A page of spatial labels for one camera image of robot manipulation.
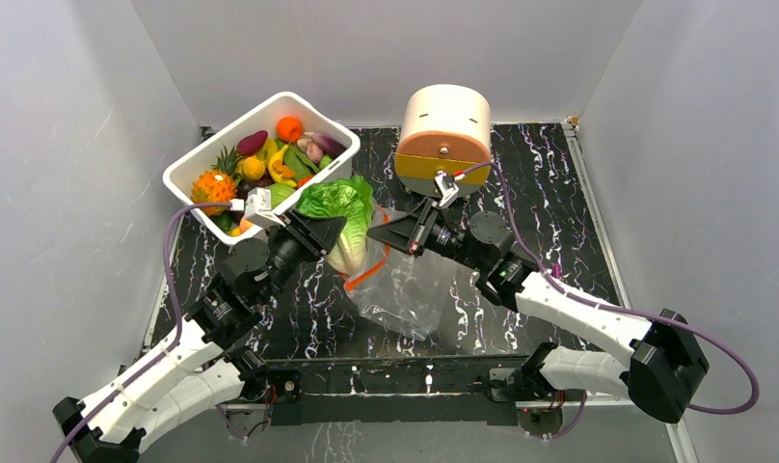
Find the clear zip top bag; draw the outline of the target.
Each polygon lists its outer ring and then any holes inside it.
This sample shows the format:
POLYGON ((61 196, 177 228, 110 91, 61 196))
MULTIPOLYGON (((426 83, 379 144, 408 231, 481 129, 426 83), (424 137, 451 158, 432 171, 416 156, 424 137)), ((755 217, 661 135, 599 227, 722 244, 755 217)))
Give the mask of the clear zip top bag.
POLYGON ((360 273, 344 290, 361 317, 414 340, 439 327, 450 286, 463 267, 433 252, 414 258, 375 239, 366 239, 360 273))

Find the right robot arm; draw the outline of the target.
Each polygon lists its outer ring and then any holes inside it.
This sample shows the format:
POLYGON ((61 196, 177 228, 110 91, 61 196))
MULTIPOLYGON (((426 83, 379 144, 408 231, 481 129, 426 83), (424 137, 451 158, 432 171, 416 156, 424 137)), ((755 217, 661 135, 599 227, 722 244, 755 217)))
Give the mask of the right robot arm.
POLYGON ((629 399, 648 416, 679 422, 710 366, 684 318, 669 310, 656 321, 611 313, 585 293, 552 286, 515 242, 502 217, 474 214, 463 230, 437 210, 414 212, 371 228, 368 237, 403 254, 426 251, 477 271, 479 292, 492 304, 543 319, 595 345, 573 350, 540 344, 500 386, 519 399, 547 399, 567 390, 629 399))

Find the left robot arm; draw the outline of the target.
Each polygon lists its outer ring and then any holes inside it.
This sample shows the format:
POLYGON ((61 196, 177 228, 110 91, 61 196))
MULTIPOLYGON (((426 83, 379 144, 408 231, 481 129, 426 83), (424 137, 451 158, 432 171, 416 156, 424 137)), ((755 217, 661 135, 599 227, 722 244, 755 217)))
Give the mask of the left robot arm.
POLYGON ((203 295, 157 345, 84 398, 66 397, 52 413, 66 449, 80 462, 135 462, 167 432, 235 399, 274 400, 278 376, 240 341, 304 262, 326 257, 345 218, 280 216, 266 239, 246 238, 216 266, 203 295))

